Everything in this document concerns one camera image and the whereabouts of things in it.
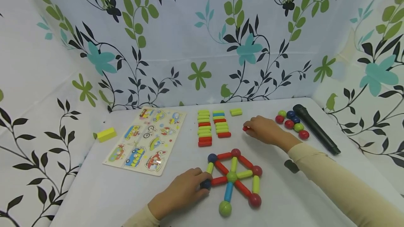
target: tabletop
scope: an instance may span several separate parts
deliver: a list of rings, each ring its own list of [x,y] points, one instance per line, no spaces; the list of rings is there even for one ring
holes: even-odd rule
[[[242,124],[251,117],[261,115],[274,119],[279,110],[292,110],[292,107],[298,103],[307,108],[314,120],[322,126],[341,150],[340,155],[330,155],[330,157],[404,211],[404,200],[401,195],[321,108],[312,99],[304,97],[173,107],[174,110],[186,111],[188,114],[167,166],[160,177],[102,164],[119,136],[125,133],[138,115],[139,110],[110,113],[105,121],[105,128],[114,127],[118,137],[107,142],[94,143],[51,226],[120,226],[132,214],[143,208],[155,194],[164,190],[178,174],[194,167],[200,167],[204,171],[207,168],[207,156],[210,153],[229,152],[233,148],[238,148],[242,155],[263,169],[260,180],[261,207],[250,208],[247,199],[235,189],[231,199],[232,214],[228,218],[221,217],[218,206],[223,201],[225,193],[225,185],[221,185],[213,187],[210,195],[200,203],[164,219],[161,222],[162,227],[194,227],[207,226],[207,224],[209,226],[354,226],[302,172],[293,174],[284,166],[284,162],[289,159],[286,153],[272,145],[258,142],[242,131]],[[243,114],[232,117],[229,110],[234,108],[241,108]],[[231,137],[218,139],[213,136],[211,147],[198,147],[197,111],[202,109],[224,110],[229,131],[232,133]],[[306,142],[327,153],[313,135]],[[223,164],[230,167],[229,161],[224,161]],[[221,174],[214,169],[213,177],[218,176]],[[243,183],[251,189],[252,179],[246,179]]]

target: green ball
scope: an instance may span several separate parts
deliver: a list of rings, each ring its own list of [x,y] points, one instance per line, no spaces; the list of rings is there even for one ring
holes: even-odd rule
[[[293,129],[295,129],[295,131],[297,131],[297,132],[300,132],[300,131],[304,130],[304,126],[301,123],[297,123],[297,124],[295,124]]]
[[[280,111],[278,112],[278,115],[281,115],[282,117],[286,118],[286,111],[280,110]]]
[[[226,175],[227,179],[229,182],[234,183],[237,181],[237,174],[235,172],[228,172],[228,174]]]
[[[228,217],[231,215],[231,204],[228,201],[222,201],[219,204],[219,213],[223,217]]]

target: magnetic stick structure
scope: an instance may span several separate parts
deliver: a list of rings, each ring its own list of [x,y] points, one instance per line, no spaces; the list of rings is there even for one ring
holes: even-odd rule
[[[220,162],[221,160],[226,160],[231,158],[231,168],[230,171],[223,166]],[[240,161],[248,170],[243,172],[237,171],[237,162]],[[260,177],[262,175],[262,169],[259,166],[254,166],[249,162],[244,156],[241,155],[239,149],[233,149],[228,153],[221,153],[215,155],[211,153],[208,156],[208,168],[207,172],[212,174],[213,166],[215,166],[223,176],[214,178],[212,180],[205,180],[201,182],[200,187],[205,189],[210,189],[211,187],[218,186],[221,184],[226,184],[226,192],[224,200],[221,201],[219,205],[219,213],[223,217],[228,217],[231,215],[231,195],[233,193],[233,186],[235,186],[247,199],[251,208],[259,208],[261,206],[261,197],[258,195],[260,193]],[[252,191],[250,191],[240,180],[248,177],[252,177]]]

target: red ball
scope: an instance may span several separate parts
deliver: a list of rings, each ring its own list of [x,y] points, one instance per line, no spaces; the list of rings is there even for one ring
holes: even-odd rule
[[[253,166],[253,167],[252,167],[252,174],[253,174],[254,176],[259,176],[259,177],[261,177],[261,176],[262,176],[262,169],[261,169],[261,167],[260,167],[260,166]]]
[[[248,198],[248,204],[250,204],[251,208],[258,208],[261,206],[261,196],[257,193],[252,193]]]
[[[275,117],[275,121],[276,121],[276,123],[278,123],[278,124],[282,124],[283,123],[283,121],[284,121],[284,117],[283,116],[281,116],[281,115],[277,115],[276,117]]]
[[[301,130],[301,131],[299,132],[299,137],[300,137],[301,139],[303,139],[303,140],[308,139],[309,136],[310,136],[310,134],[309,134],[308,131]]]
[[[295,123],[293,123],[292,120],[286,120],[286,121],[285,121],[285,127],[286,127],[287,129],[293,129],[294,126],[295,126]]]
[[[231,154],[233,155],[233,157],[239,157],[239,156],[241,155],[241,152],[240,152],[239,149],[234,148],[234,149],[231,151]]]

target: magnetic ball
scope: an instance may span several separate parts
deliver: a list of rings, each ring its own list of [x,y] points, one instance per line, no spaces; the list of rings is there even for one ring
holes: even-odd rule
[[[253,174],[254,176],[259,176],[259,177],[261,177],[261,176],[262,176],[262,169],[261,169],[261,167],[260,167],[260,166],[253,166],[253,167],[252,167],[252,174]]]
[[[223,217],[228,217],[231,215],[231,204],[228,201],[222,201],[219,204],[219,213]]]
[[[261,206],[261,196],[257,193],[252,193],[248,198],[248,204],[250,204],[251,208],[258,208]]]
[[[278,124],[282,124],[283,123],[283,121],[284,121],[284,117],[282,117],[281,115],[277,115],[276,117],[275,117],[275,121],[276,121],[276,123],[278,123]]]
[[[286,113],[286,117],[289,119],[292,119],[293,117],[295,117],[295,112],[290,110]]]
[[[280,110],[278,112],[278,115],[282,116],[282,117],[286,117],[286,112],[284,110]]]
[[[234,183],[235,181],[237,181],[237,174],[235,172],[228,172],[228,174],[226,175],[227,179],[229,182]]]
[[[201,189],[210,190],[211,187],[212,187],[212,184],[210,183],[210,180],[209,180],[209,179],[204,180],[204,181],[201,182],[201,184],[200,184],[200,188],[201,188]]]
[[[241,152],[240,152],[239,149],[234,148],[234,149],[231,151],[231,155],[232,155],[233,157],[239,157],[239,156],[241,155]]]
[[[293,123],[292,120],[286,120],[286,121],[285,121],[285,127],[286,127],[287,129],[292,129],[294,125],[295,125],[295,123]]]
[[[217,161],[217,155],[215,155],[214,153],[211,153],[210,155],[208,155],[208,162],[215,163],[216,161]]]
[[[309,136],[310,136],[310,134],[309,134],[308,131],[301,130],[301,131],[299,132],[299,137],[300,137],[301,139],[303,139],[303,140],[308,139]]]
[[[295,123],[295,124],[297,124],[297,123],[300,123],[300,118],[298,118],[298,117],[293,117],[293,118],[291,118],[290,120],[292,120],[293,121],[293,123]]]
[[[303,124],[301,124],[301,123],[297,123],[297,124],[295,124],[295,126],[293,127],[293,129],[295,129],[295,131],[297,131],[297,132],[300,132],[301,130],[304,129],[304,126],[303,126]]]

